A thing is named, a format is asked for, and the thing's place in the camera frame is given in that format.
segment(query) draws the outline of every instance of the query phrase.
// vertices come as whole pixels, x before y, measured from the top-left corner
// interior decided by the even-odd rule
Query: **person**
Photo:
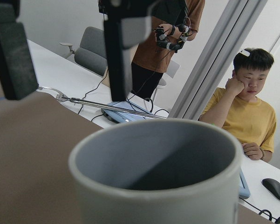
[[[188,41],[192,41],[198,32],[205,0],[185,0],[188,7],[191,31]],[[151,28],[163,27],[171,43],[177,43],[181,32],[173,25],[166,23],[154,16],[151,17]],[[157,46],[155,32],[137,47],[131,63],[132,68],[132,93],[141,98],[151,98],[175,51]]]
[[[275,111],[256,95],[274,63],[263,49],[244,49],[233,61],[232,78],[217,88],[199,120],[230,132],[252,160],[269,162],[274,152]]]

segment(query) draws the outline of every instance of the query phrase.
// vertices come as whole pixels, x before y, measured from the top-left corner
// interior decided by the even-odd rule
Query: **ear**
[[[236,72],[235,72],[235,70],[232,71],[232,78],[236,78]]]

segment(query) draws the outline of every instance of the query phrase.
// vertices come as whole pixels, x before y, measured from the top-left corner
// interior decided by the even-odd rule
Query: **cup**
[[[85,224],[235,224],[241,151],[214,125],[154,119],[86,137],[69,169]]]

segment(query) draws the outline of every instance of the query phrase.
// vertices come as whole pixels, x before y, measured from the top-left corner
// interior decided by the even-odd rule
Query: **white table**
[[[85,68],[72,63],[71,61],[45,49],[44,47],[28,41],[31,57],[34,64],[36,77],[40,86],[51,87],[57,89],[67,95],[69,98],[82,99],[86,92],[95,89],[102,80],[101,76],[92,73]],[[56,92],[43,89],[42,92],[47,92],[52,96],[56,96]],[[100,84],[98,89],[89,93],[85,100],[93,101],[101,104],[108,104],[111,100],[110,88]],[[131,99],[131,102],[139,105],[142,108],[150,111],[151,103],[137,96]],[[81,104],[73,104],[71,102],[62,103],[66,108],[78,113]],[[160,110],[154,105],[153,113]],[[88,120],[92,120],[95,116],[101,115],[101,109],[91,106],[84,106],[80,115]],[[167,117],[166,111],[159,111],[159,116]],[[109,121],[106,117],[100,116],[93,120],[94,123],[106,128],[115,123]]]
[[[48,86],[60,90],[68,97],[83,98],[84,94],[92,89],[95,89],[101,81],[101,77],[92,72],[68,61],[61,56],[29,41],[28,42],[36,76],[40,86]],[[43,90],[56,96],[56,92],[51,90]],[[103,104],[111,102],[109,87],[100,84],[97,90],[87,95],[85,98],[89,101],[95,101]],[[150,110],[150,103],[135,96],[132,101],[143,108]],[[74,105],[70,102],[62,103],[66,108],[78,112],[81,105]],[[154,106],[154,112],[160,108]],[[99,108],[84,106],[80,115],[92,120],[95,116],[100,115]],[[166,117],[168,114],[165,111],[160,111],[157,115]],[[104,116],[95,118],[94,123],[106,128],[114,125],[114,122],[109,121]],[[280,216],[280,201],[276,199],[262,184],[264,178],[273,178],[280,182],[280,170],[263,161],[252,161],[243,155],[242,171],[246,177],[249,186],[251,197],[247,200],[259,209],[268,209],[276,218]],[[256,209],[239,199],[239,203],[258,213]]]

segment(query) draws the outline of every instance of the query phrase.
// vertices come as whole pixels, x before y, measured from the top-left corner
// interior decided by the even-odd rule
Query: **wall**
[[[173,60],[181,65],[174,79],[165,77],[167,86],[159,90],[156,104],[164,109],[171,109],[188,76],[191,73],[211,32],[223,12],[228,0],[205,0],[199,32],[192,42],[174,55]],[[28,39],[59,54],[65,55],[68,48],[59,42],[70,42],[77,48],[87,26],[103,28],[103,15],[98,12],[96,0],[21,0],[18,21],[23,22]],[[271,49],[280,35],[280,0],[277,3],[268,0],[262,14],[247,37],[244,47]],[[260,97],[269,102],[277,112],[278,130],[275,138],[275,151],[271,163],[280,168],[280,50],[275,55],[273,66],[266,87]],[[230,66],[221,86],[231,75]]]

